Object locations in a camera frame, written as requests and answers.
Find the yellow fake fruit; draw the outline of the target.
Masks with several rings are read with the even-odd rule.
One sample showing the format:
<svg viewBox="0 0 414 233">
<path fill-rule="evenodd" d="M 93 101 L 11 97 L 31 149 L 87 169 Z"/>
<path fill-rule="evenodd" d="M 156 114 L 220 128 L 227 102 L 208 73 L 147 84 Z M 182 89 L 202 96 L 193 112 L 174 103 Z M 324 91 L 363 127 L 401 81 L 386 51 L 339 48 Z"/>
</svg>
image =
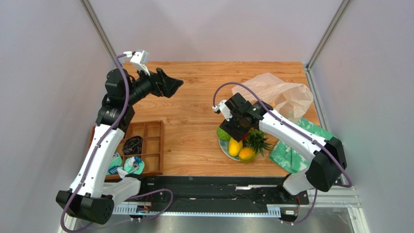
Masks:
<svg viewBox="0 0 414 233">
<path fill-rule="evenodd" d="M 237 141 L 234 138 L 230 138 L 228 143 L 228 153 L 232 157 L 238 156 L 241 149 L 243 148 L 243 141 Z"/>
</svg>

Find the yellow green fake mango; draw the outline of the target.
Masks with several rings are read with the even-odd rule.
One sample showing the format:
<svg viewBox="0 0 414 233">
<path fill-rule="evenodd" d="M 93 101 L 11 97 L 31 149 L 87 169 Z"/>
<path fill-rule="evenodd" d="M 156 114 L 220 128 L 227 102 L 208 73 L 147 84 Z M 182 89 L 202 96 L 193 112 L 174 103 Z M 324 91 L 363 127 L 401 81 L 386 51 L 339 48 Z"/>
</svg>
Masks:
<svg viewBox="0 0 414 233">
<path fill-rule="evenodd" d="M 259 155 L 259 151 L 253 147 L 244 147 L 240 150 L 238 158 L 240 162 L 249 163 Z"/>
</svg>

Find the green bumpy fake fruit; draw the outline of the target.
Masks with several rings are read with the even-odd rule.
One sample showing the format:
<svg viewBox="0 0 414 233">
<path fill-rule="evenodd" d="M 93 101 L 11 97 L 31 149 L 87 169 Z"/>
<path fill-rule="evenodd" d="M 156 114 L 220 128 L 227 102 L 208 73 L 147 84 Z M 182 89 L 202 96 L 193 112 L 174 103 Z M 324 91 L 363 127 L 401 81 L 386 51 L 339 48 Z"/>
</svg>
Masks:
<svg viewBox="0 0 414 233">
<path fill-rule="evenodd" d="M 217 128 L 216 134 L 218 138 L 223 141 L 229 141 L 231 138 L 231 136 L 220 127 Z"/>
</svg>

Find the banana print plastic bag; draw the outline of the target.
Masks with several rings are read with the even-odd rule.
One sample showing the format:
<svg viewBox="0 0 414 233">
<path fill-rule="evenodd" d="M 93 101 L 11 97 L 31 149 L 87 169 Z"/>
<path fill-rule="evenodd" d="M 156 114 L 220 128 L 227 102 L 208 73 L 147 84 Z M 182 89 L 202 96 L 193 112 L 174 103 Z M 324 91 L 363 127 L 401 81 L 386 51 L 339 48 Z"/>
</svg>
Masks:
<svg viewBox="0 0 414 233">
<path fill-rule="evenodd" d="M 257 75 L 242 85 L 293 123 L 297 123 L 313 103 L 313 94 L 305 84 L 288 83 L 271 73 Z"/>
</svg>

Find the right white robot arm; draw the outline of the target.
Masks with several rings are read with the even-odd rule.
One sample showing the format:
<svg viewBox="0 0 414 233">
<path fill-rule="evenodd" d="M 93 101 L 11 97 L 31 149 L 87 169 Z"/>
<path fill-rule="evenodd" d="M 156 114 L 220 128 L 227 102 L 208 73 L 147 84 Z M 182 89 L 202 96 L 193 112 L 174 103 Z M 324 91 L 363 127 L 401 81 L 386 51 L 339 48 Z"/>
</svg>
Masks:
<svg viewBox="0 0 414 233">
<path fill-rule="evenodd" d="M 310 163 L 308 168 L 287 175 L 280 184 L 290 195 L 314 188 L 328 192 L 346 169 L 343 145 L 338 138 L 325 139 L 310 133 L 261 100 L 251 104 L 237 93 L 212 109 L 224 116 L 220 127 L 235 140 L 240 141 L 250 129 L 257 129 L 286 143 Z"/>
</svg>

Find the fake pineapple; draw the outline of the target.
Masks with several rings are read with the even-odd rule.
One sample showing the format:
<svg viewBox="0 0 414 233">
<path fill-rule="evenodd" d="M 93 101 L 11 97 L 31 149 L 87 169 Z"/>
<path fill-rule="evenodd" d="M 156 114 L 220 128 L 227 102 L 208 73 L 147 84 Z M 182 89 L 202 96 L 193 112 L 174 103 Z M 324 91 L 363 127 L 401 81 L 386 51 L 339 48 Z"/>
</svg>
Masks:
<svg viewBox="0 0 414 233">
<path fill-rule="evenodd" d="M 255 153 L 264 156 L 265 150 L 271 150 L 271 144 L 267 142 L 268 138 L 265 137 L 265 133 L 251 129 L 245 138 L 245 145 L 252 147 Z"/>
</svg>

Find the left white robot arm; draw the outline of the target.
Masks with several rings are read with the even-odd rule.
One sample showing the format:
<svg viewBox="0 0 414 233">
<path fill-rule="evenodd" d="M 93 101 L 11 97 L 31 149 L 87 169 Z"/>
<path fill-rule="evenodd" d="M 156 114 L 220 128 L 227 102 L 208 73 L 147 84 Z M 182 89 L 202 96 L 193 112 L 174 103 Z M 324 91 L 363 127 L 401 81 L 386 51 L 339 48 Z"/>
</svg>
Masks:
<svg viewBox="0 0 414 233">
<path fill-rule="evenodd" d="M 111 188 L 104 187 L 110 160 L 135 114 L 133 105 L 149 94 L 170 98 L 184 82 L 169 77 L 161 68 L 149 73 L 141 70 L 138 75 L 135 80 L 121 68 L 106 76 L 107 94 L 85 161 L 70 188 L 56 196 L 56 202 L 71 217 L 103 225 L 117 205 L 139 193 L 139 175 L 126 175 Z"/>
</svg>

